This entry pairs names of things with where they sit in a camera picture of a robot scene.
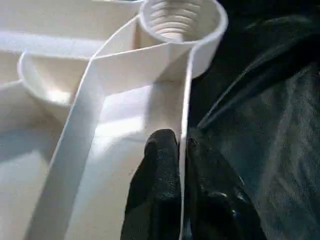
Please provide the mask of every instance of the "white plastic part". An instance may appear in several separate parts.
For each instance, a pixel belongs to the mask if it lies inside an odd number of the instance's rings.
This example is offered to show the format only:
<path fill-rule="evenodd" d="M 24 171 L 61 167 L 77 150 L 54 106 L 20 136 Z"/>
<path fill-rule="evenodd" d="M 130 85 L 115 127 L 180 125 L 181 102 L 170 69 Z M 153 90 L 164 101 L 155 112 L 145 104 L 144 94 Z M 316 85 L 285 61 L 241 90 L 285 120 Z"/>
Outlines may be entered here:
<path fill-rule="evenodd" d="M 228 19 L 215 0 L 142 3 L 4 3 L 0 240 L 119 240 L 146 140 L 163 128 L 180 143 L 183 219 L 191 81 Z"/>

